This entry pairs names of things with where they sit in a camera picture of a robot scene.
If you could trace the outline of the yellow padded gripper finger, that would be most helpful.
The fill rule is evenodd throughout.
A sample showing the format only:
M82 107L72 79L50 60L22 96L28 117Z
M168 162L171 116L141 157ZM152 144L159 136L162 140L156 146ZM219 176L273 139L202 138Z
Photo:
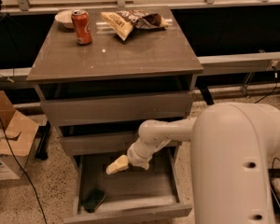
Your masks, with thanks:
M106 168L106 173L108 175L115 174L127 170L129 168L129 159L126 155L121 155Z

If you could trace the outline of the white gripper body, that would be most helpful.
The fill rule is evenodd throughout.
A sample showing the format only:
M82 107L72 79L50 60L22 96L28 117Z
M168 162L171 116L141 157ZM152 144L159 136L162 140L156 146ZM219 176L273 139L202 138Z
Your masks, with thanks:
M149 169L149 162L155 153L153 144L145 143L138 139L132 143L127 151L129 163L135 167L141 167L145 170Z

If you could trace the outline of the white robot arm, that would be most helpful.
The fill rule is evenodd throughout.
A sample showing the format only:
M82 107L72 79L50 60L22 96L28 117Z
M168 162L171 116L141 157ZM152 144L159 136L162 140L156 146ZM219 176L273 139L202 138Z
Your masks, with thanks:
M190 142L196 224L275 224L267 157L280 148L280 110L266 104L221 103L197 118L144 121L125 155L107 166L149 168L171 141Z

